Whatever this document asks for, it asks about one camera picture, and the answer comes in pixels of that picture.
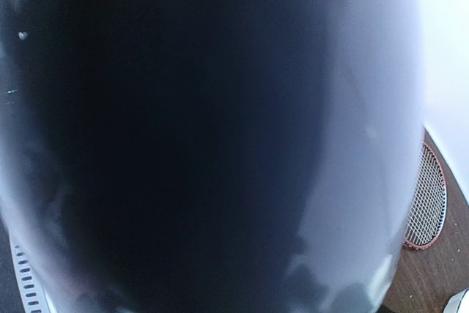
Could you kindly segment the white shuttlecock tube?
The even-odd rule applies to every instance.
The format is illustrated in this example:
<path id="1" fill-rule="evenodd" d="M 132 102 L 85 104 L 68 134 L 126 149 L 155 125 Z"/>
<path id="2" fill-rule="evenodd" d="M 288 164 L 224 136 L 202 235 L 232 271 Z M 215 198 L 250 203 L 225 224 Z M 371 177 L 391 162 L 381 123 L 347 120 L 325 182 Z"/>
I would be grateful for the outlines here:
<path id="1" fill-rule="evenodd" d="M 1 0 L 1 217 L 58 312 L 377 312 L 419 0 Z"/>

